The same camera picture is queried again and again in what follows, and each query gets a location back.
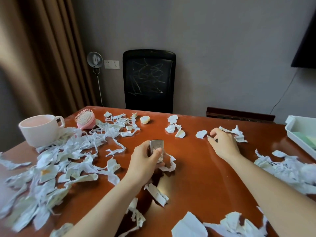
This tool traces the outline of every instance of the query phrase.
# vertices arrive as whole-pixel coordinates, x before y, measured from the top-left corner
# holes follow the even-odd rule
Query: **electrical outlet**
[[[119,61],[104,60],[105,69],[119,69]]]

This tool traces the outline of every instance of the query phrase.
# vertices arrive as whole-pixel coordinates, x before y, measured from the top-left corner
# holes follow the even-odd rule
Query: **brown curtain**
[[[26,116],[97,105],[71,0],[0,0],[0,66]]]

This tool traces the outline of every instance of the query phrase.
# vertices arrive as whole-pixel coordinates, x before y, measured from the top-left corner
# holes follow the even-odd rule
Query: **person's left hand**
[[[130,180],[136,181],[140,186],[143,186],[148,182],[156,168],[165,165],[163,162],[157,163],[162,149],[158,148],[154,150],[152,156],[148,157],[148,148],[149,141],[145,141],[135,147],[126,173],[126,176],[128,176]]]

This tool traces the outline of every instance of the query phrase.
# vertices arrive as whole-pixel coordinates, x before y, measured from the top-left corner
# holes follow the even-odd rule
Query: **white plastic tray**
[[[316,151],[292,133],[301,132],[306,136],[316,137],[316,118],[288,116],[285,123],[285,130],[288,133],[288,137],[314,159],[316,159]]]

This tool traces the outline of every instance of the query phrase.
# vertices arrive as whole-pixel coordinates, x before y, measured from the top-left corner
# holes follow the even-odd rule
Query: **silver metal lighter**
[[[158,149],[159,147],[161,147],[162,153],[161,153],[161,156],[159,157],[157,163],[163,162],[163,140],[149,141],[150,155],[152,155],[154,150]]]

